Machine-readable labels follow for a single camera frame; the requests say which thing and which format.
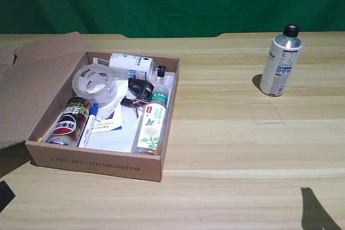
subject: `plastic lid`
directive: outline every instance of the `plastic lid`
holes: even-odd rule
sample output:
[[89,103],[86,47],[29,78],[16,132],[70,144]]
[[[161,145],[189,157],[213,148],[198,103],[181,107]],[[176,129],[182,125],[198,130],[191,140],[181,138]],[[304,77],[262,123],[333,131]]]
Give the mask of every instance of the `plastic lid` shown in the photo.
[[116,83],[109,67],[101,64],[88,65],[73,77],[75,93],[99,107],[109,104],[116,96]]
[[159,76],[160,78],[163,78],[165,76],[165,66],[158,66],[157,76]]
[[295,24],[288,24],[285,26],[283,34],[288,37],[297,37],[300,28]]

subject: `white bottle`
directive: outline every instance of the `white bottle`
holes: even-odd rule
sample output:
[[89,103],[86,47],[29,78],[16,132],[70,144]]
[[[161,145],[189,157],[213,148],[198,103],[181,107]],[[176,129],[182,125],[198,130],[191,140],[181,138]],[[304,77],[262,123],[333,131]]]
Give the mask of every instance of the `white bottle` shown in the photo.
[[164,85],[165,67],[159,66],[150,102],[143,107],[132,152],[159,155],[167,115],[169,88]]
[[113,53],[109,61],[109,67],[128,69],[129,78],[149,80],[156,68],[156,64],[152,58]]
[[260,82],[263,93],[279,96],[285,92],[293,66],[302,49],[302,42],[297,38],[298,32],[297,25],[288,24],[284,33],[273,39]]

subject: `cardboard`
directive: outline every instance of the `cardboard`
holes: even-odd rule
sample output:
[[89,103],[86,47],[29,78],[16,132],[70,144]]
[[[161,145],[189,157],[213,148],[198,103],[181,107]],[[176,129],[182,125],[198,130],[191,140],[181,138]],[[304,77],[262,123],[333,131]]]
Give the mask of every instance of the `cardboard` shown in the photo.
[[15,62],[15,48],[8,46],[0,48],[0,79]]
[[0,149],[25,141],[38,166],[160,181],[177,90],[178,58],[143,55],[166,65],[167,71],[176,72],[160,155],[36,142],[73,96],[75,72],[95,57],[109,60],[110,56],[108,52],[85,52],[77,32],[24,45],[18,61],[0,80]]

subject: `wood grain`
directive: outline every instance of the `wood grain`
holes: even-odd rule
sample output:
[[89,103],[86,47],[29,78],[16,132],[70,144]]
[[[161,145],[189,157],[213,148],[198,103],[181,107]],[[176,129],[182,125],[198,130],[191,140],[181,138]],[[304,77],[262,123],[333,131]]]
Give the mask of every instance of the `wood grain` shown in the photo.
[[[88,50],[181,58],[163,180],[37,168],[7,151],[16,198],[0,229],[302,229],[302,187],[345,228],[345,33],[300,33],[291,83],[268,97],[252,80],[275,35],[83,35]],[[0,47],[44,37],[0,35]]]

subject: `soda can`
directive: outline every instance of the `soda can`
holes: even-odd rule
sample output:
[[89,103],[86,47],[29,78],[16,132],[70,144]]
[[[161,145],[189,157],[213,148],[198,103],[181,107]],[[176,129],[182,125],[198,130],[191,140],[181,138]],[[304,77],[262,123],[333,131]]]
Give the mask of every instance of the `soda can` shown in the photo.
[[90,109],[90,102],[84,98],[70,98],[47,143],[77,147]]

